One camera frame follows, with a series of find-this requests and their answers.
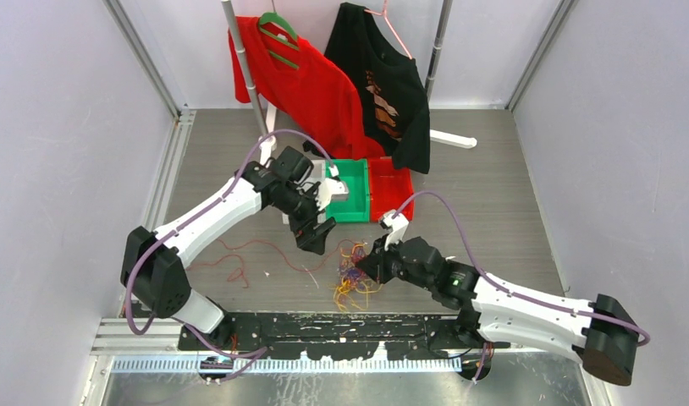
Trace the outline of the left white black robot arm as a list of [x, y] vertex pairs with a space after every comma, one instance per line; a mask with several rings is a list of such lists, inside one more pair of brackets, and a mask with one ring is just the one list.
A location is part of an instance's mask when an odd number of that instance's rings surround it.
[[336, 221], [320, 219], [326, 207], [349, 194], [334, 164], [330, 175], [309, 183], [313, 162], [287, 147], [265, 163], [245, 163], [217, 192], [154, 231], [138, 227], [127, 237], [121, 282], [156, 318], [174, 318], [199, 331], [202, 342], [221, 349], [233, 328], [226, 312], [190, 285], [186, 268], [212, 242], [268, 207], [281, 211], [300, 250], [323, 254]]

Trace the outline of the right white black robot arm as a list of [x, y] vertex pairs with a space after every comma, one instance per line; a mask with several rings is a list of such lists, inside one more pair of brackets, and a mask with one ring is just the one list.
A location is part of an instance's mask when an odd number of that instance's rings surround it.
[[398, 278], [457, 311], [453, 330], [466, 347], [521, 344], [577, 361], [602, 381], [631, 385], [642, 334], [611, 296], [569, 299], [481, 275], [474, 266], [444, 257], [421, 237], [391, 245], [380, 238], [355, 264], [376, 283]]

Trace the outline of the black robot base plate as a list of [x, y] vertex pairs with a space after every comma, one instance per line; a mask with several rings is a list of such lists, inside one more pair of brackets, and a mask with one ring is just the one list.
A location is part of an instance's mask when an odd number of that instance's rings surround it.
[[386, 360], [443, 359], [482, 345], [463, 341], [454, 315], [393, 313], [235, 312], [227, 350], [266, 347], [269, 359], [372, 359], [379, 349]]

